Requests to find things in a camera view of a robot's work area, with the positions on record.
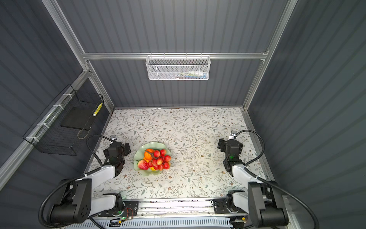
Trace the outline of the green wavy fruit bowl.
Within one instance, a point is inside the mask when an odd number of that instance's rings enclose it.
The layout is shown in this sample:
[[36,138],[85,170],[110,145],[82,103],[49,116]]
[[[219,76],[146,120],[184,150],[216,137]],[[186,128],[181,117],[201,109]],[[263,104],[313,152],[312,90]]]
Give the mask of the green wavy fruit bowl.
[[143,166],[146,164],[148,165],[148,162],[144,159],[144,153],[147,149],[153,149],[153,150],[162,150],[164,149],[166,151],[166,155],[169,155],[171,156],[171,152],[167,149],[166,145],[163,144],[163,143],[159,143],[159,142],[150,142],[150,143],[147,143],[143,146],[141,146],[135,153],[134,155],[134,169],[139,172],[143,177],[147,177],[147,176],[150,176],[150,175],[160,175],[162,173],[162,171],[160,170],[151,170],[149,167],[147,170],[144,170],[144,169],[140,169],[139,166],[138,166],[138,163],[143,160],[144,163]]

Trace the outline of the red yellow fake apple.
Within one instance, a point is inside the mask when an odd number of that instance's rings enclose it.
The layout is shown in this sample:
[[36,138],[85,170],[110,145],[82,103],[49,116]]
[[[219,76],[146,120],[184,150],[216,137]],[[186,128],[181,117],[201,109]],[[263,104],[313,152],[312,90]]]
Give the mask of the red yellow fake apple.
[[141,170],[148,170],[149,169],[148,163],[144,159],[138,161],[137,166]]

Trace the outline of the large fake orange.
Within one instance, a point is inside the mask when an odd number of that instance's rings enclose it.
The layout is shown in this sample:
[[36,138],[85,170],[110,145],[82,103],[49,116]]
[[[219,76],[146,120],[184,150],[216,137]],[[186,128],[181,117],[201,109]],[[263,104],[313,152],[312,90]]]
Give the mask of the large fake orange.
[[155,159],[154,153],[155,153],[154,149],[150,149],[150,148],[146,149],[144,152],[144,159],[147,161],[151,161],[151,160]]

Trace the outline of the red lychee fruit bunch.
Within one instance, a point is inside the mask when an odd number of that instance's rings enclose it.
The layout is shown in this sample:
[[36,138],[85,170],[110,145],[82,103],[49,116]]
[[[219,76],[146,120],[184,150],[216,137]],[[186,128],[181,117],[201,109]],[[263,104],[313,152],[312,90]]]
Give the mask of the red lychee fruit bunch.
[[172,157],[169,155],[166,155],[166,151],[164,149],[162,150],[155,150],[154,153],[155,159],[148,162],[149,168],[155,167],[157,170],[169,170],[171,167],[171,160]]

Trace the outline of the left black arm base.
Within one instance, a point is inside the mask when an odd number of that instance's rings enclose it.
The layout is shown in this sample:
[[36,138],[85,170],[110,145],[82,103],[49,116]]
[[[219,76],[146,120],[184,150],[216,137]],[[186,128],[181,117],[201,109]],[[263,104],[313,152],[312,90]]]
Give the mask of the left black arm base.
[[116,204],[110,210],[102,211],[98,217],[135,217],[138,212],[138,201],[123,201],[123,204]]

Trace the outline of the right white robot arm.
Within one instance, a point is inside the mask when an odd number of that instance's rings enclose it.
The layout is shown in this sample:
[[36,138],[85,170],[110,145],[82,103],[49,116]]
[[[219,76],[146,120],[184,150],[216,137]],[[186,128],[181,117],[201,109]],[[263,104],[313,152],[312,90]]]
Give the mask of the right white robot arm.
[[288,225],[289,217],[282,194],[246,171],[247,167],[240,159],[243,146],[233,138],[218,142],[217,148],[225,153],[223,164],[226,172],[241,182],[245,189],[229,191],[225,204],[216,209],[224,207],[231,212],[244,211],[256,228]]

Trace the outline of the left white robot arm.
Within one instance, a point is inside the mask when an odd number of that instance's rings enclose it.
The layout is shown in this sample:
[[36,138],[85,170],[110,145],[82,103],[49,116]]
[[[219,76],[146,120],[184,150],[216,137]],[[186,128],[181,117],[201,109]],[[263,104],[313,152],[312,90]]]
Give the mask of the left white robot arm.
[[39,211],[39,221],[47,227],[64,227],[83,223],[88,218],[107,212],[124,213],[125,204],[117,193],[92,197],[92,191],[104,182],[117,177],[123,170],[125,157],[131,153],[128,143],[112,142],[104,150],[104,164],[79,178],[65,179],[46,198]]

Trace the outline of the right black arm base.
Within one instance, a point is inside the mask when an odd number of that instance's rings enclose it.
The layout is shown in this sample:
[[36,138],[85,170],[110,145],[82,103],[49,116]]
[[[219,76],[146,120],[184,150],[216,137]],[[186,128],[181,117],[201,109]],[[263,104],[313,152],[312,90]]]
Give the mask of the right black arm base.
[[240,208],[230,204],[226,198],[215,198],[211,200],[215,214],[247,214]]

